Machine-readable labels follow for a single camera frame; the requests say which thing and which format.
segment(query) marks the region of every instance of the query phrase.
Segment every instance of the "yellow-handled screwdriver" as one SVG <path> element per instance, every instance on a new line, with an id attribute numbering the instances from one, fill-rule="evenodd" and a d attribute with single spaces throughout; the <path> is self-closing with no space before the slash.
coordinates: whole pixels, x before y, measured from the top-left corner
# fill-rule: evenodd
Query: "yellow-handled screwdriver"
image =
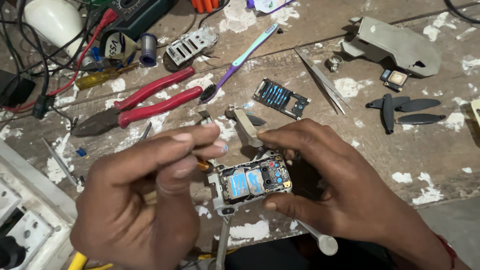
<path id="1" fill-rule="evenodd" d="M 78 89 L 80 90 L 84 90 L 84 89 L 88 89 L 88 88 L 91 88 L 91 87 L 94 87 L 94 86 L 98 86 L 108 80 L 114 80 L 116 78 L 118 78 L 120 76 L 120 74 L 122 74 L 123 72 L 127 72 L 127 71 L 130 71 L 136 67 L 138 67 L 140 63 L 139 62 L 135 62 L 135 63 L 132 63 L 126 67 L 123 67 L 123 68 L 119 68 L 117 70 L 116 67 L 111 67 L 109 69 L 106 69 L 106 70 L 103 70 L 103 71 L 99 71 L 99 72 L 95 72 L 93 73 L 92 75 L 88 75 L 88 76 L 85 76 L 85 77 L 82 77 L 80 79 L 77 79 L 75 81 L 75 84 L 77 85 Z"/>

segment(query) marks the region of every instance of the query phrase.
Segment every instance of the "toothbrush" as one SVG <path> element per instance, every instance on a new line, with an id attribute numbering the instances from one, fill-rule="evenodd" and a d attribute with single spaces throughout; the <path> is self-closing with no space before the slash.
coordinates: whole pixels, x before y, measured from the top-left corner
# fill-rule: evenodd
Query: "toothbrush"
<path id="1" fill-rule="evenodd" d="M 218 82 L 218 84 L 212 84 L 205 89 L 205 91 L 200 96 L 200 101 L 202 103 L 207 103 L 214 98 L 218 90 L 222 87 L 222 85 L 235 73 L 240 67 L 245 63 L 247 58 L 258 48 L 260 47 L 277 29 L 278 24 L 273 24 L 267 30 L 265 30 L 256 40 L 255 42 L 248 48 L 248 50 L 238 57 L 228 68 L 227 73 L 223 76 L 223 78 Z"/>

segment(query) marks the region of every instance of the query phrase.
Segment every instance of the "white lamp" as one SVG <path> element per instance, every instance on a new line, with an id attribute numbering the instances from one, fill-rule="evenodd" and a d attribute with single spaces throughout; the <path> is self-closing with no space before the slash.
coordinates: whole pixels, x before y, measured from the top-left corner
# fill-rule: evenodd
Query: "white lamp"
<path id="1" fill-rule="evenodd" d="M 80 13 L 64 0 L 33 0 L 25 6 L 24 18 L 40 38 L 59 48 L 82 30 Z M 81 42 L 79 37 L 64 51 L 73 57 Z"/>

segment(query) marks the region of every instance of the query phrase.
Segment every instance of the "circuit board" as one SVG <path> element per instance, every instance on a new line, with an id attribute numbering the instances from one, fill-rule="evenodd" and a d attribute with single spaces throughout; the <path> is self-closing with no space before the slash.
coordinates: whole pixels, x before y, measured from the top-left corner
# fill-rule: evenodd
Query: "circuit board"
<path id="1" fill-rule="evenodd" d="M 225 204 L 234 205 L 290 188 L 292 182 L 282 156 L 240 164 L 219 171 Z"/>

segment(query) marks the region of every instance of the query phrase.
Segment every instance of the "workbench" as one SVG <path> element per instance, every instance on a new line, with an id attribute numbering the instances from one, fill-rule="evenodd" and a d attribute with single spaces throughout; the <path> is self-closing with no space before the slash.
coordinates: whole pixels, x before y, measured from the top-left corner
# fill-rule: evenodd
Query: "workbench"
<path id="1" fill-rule="evenodd" d="M 457 0 L 455 5 L 465 5 L 464 13 L 480 14 L 480 3 Z M 10 14 L 15 14 L 11 7 Z M 48 149 L 41 141 L 44 137 L 54 142 L 57 152 L 64 158 L 76 176 L 87 176 L 92 163 L 104 155 L 121 151 L 133 145 L 145 130 L 148 122 L 153 123 L 149 136 L 182 126 L 193 125 L 201 120 L 200 110 L 208 110 L 222 130 L 221 138 L 228 142 L 228 154 L 219 159 L 226 165 L 250 160 L 255 151 L 247 145 L 246 138 L 232 120 L 224 116 L 229 104 L 244 106 L 267 121 L 262 129 L 278 128 L 294 119 L 252 100 L 252 95 L 261 80 L 268 77 L 277 83 L 297 91 L 312 102 L 305 108 L 303 118 L 311 118 L 323 125 L 331 126 L 345 141 L 359 151 L 378 171 L 386 184 L 403 200 L 415 208 L 438 203 L 464 200 L 480 195 L 480 128 L 474 121 L 470 102 L 480 98 L 480 30 L 472 30 L 468 23 L 446 13 L 442 0 L 298 0 L 272 15 L 258 14 L 245 9 L 245 0 L 231 0 L 223 11 L 208 18 L 205 23 L 213 27 L 220 36 L 214 46 L 213 56 L 206 60 L 199 57 L 193 63 L 196 75 L 171 86 L 149 98 L 139 106 L 148 106 L 171 97 L 192 86 L 206 88 L 218 82 L 230 64 L 271 24 L 278 22 L 285 31 L 273 34 L 249 58 L 243 67 L 222 87 L 217 97 L 206 105 L 197 101 L 188 102 L 179 108 L 130 124 L 122 130 L 116 128 L 104 135 L 88 138 L 70 136 L 68 121 L 55 112 L 49 112 L 42 120 L 15 115 L 7 123 L 0 137 L 28 162 L 54 181 L 68 195 L 76 198 L 82 191 L 66 179 Z M 204 16 L 196 18 L 192 30 Z M 438 74 L 419 79 L 411 77 L 401 93 L 385 86 L 379 79 L 384 71 L 382 63 L 365 58 L 344 57 L 345 63 L 336 72 L 330 73 L 324 66 L 325 60 L 334 53 L 341 53 L 340 43 L 351 37 L 352 17 L 370 16 L 398 27 L 407 27 L 434 40 L 443 52 L 442 65 Z M 160 43 L 178 36 L 193 19 L 193 8 L 187 0 L 179 3 L 151 28 Z M 18 31 L 9 26 L 12 37 Z M 337 113 L 322 95 L 306 66 L 293 50 L 300 45 L 317 63 L 327 78 L 348 98 L 351 109 L 341 103 L 346 115 Z M 9 53 L 0 44 L 0 68 L 14 72 Z M 22 43 L 23 50 L 33 54 L 31 48 Z M 74 98 L 73 91 L 62 93 L 56 101 L 58 108 L 69 116 L 79 117 L 79 122 L 91 115 L 110 108 L 140 87 L 169 73 L 161 63 L 164 48 L 158 51 L 159 65 L 152 68 L 137 68 L 119 79 L 102 86 L 81 91 Z M 68 71 L 53 76 L 49 90 L 68 81 Z M 30 99 L 34 100 L 41 86 Z M 445 121 L 423 126 L 396 125 L 392 135 L 386 135 L 378 110 L 367 109 L 365 104 L 384 94 L 435 98 L 442 102 L 422 113 L 444 114 Z M 12 114 L 0 112 L 0 121 L 8 120 Z M 75 150 L 82 147 L 86 157 Z M 294 164 L 289 168 L 295 194 L 316 198 L 320 194 L 320 177 L 312 168 Z M 213 211 L 209 200 L 210 192 L 204 186 L 205 179 L 195 179 L 191 192 L 193 203 L 201 219 L 201 234 L 196 246 L 204 252 L 215 251 L 222 219 Z M 264 212 L 261 201 L 242 206 L 232 221 L 229 248 L 235 248 L 275 239 L 295 236 L 307 231 L 292 219 L 275 212 Z"/>

